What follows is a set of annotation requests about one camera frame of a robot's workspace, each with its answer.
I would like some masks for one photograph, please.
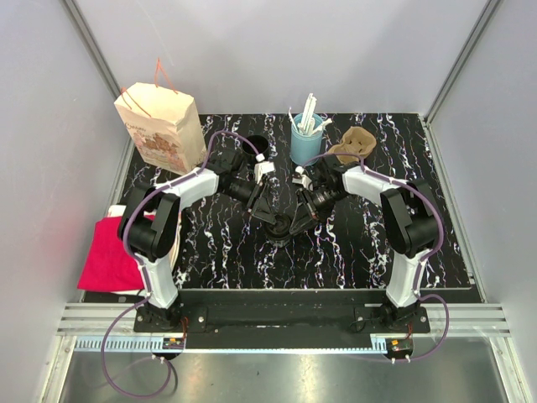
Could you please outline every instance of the paper bag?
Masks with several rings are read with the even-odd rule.
[[[122,90],[114,105],[145,162],[184,175],[205,158],[200,118],[190,95],[158,86],[155,79],[154,84],[137,82]]]

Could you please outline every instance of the gray wall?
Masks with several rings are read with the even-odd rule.
[[[128,140],[60,2],[0,5],[0,390],[32,401]]]
[[[201,113],[426,113],[485,2],[78,0],[123,86],[160,56]]]
[[[433,122],[487,296],[537,396],[537,3],[503,2]]]

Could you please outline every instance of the marble surface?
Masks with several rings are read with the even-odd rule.
[[[467,288],[469,279],[435,173],[418,115],[408,113],[324,114],[327,127],[322,150],[338,143],[351,126],[372,133],[378,145],[368,158],[370,168],[385,175],[412,180],[425,178],[433,190],[446,226],[446,241],[430,259],[422,287]],[[200,116],[206,139],[227,129],[243,136],[264,135],[276,165],[270,182],[274,210],[293,216],[296,206],[293,169],[289,159],[290,122],[286,115]],[[240,147],[231,136],[217,140],[215,150]],[[243,178],[252,177],[248,170]],[[146,165],[138,151],[123,187],[125,202],[136,181],[158,184],[175,178]],[[265,237],[261,222],[225,195],[207,197],[183,213],[180,257],[175,279],[182,288],[384,288],[389,282],[393,252],[383,228],[379,207],[355,196],[336,204],[328,222],[293,238],[284,248]]]

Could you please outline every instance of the bag handle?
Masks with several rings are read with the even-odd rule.
[[[121,98],[123,99],[123,102],[125,102],[125,104],[128,106],[128,108],[132,111],[133,108],[127,103],[127,101],[125,100],[125,96],[123,95],[123,93],[126,93],[128,95],[129,98],[131,98],[133,100],[133,102],[136,104],[137,107],[139,107],[140,109],[142,109],[146,115],[148,115],[150,118],[151,118],[151,115],[148,113],[148,111],[146,111],[145,109],[143,109],[142,107],[140,107],[140,105],[134,101],[134,98],[131,97],[131,94],[128,93],[127,91],[127,88],[125,87],[122,87],[121,89]]]
[[[154,86],[159,88],[159,71],[162,71],[162,74],[164,74],[164,78],[168,82],[169,86],[172,90],[177,94],[177,90],[175,90],[174,85],[171,83],[171,80],[169,79],[168,75],[166,74],[166,71],[164,71],[164,67],[160,64],[160,58],[157,58],[157,68],[154,71]]]

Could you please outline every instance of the pink towel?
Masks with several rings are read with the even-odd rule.
[[[143,289],[138,265],[127,255],[117,237],[120,222],[121,217],[107,217],[95,224],[90,253],[78,282],[79,289],[98,292]]]

